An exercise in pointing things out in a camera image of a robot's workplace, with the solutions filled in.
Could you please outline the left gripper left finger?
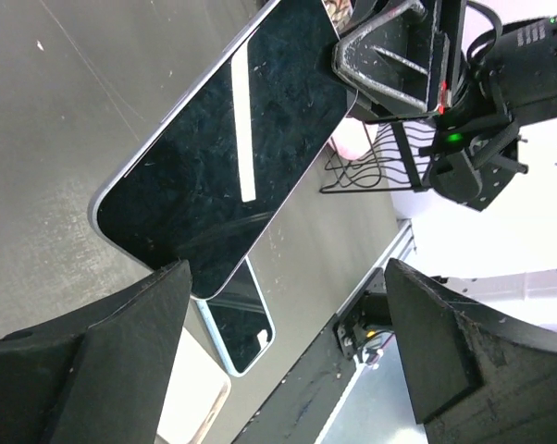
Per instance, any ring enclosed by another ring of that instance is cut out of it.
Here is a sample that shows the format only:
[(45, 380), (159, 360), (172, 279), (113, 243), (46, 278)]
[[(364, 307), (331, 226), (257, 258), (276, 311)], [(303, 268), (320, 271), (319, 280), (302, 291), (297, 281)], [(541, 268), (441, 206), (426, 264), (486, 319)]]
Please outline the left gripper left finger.
[(152, 443), (190, 293), (179, 261), (0, 339), (0, 443)]

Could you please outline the silver edged black phone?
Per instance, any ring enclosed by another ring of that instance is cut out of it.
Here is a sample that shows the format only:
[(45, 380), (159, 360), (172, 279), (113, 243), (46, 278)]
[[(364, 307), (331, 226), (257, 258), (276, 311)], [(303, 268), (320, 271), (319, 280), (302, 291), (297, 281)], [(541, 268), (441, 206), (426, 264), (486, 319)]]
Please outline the silver edged black phone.
[(322, 2), (266, 4), (95, 194), (93, 228), (218, 295), (351, 108), (337, 41)]

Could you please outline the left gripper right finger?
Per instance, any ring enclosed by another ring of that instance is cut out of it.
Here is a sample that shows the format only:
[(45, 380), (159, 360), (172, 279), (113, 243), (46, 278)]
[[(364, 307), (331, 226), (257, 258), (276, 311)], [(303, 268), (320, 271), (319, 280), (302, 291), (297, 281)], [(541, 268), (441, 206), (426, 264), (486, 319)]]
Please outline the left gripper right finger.
[(385, 270), (402, 370), (431, 443), (557, 443), (557, 332), (406, 263)]

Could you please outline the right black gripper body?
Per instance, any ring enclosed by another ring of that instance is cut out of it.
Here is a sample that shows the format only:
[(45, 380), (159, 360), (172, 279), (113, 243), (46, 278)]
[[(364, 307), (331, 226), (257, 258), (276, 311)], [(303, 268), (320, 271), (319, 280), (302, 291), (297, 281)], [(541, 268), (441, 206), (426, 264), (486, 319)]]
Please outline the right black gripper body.
[(426, 149), (426, 180), (439, 196), (481, 212), (528, 172), (518, 159), (521, 128), (557, 118), (557, 15), (504, 24), (487, 6), (468, 6), (492, 28), (461, 57), (452, 105)]

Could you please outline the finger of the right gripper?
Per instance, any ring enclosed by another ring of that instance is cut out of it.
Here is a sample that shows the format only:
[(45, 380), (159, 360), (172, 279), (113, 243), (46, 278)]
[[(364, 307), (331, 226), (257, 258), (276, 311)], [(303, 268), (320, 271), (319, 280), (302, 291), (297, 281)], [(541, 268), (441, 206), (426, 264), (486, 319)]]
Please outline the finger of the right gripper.
[(340, 38), (332, 69), (389, 114), (427, 114), (438, 25), (437, 1), (383, 1)]

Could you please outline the cream white phone case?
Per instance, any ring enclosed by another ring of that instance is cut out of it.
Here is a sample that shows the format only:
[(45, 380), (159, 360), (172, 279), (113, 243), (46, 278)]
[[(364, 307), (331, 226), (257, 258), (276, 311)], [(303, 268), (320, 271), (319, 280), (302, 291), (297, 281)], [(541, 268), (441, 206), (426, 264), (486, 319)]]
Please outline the cream white phone case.
[(167, 443), (201, 443), (229, 396), (229, 375), (183, 329), (157, 435)]

